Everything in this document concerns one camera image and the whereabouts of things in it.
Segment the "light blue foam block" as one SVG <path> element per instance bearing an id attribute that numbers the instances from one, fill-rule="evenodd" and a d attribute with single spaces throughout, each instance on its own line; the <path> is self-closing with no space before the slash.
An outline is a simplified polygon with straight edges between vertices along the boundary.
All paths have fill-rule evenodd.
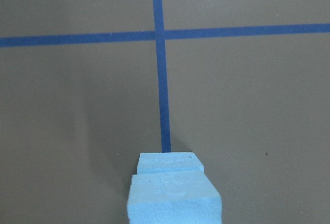
<path id="1" fill-rule="evenodd" d="M 221 223 L 221 196 L 199 170 L 133 175 L 130 223 Z"/>
<path id="2" fill-rule="evenodd" d="M 204 165 L 193 152 L 140 153 L 137 174 L 199 170 Z"/>

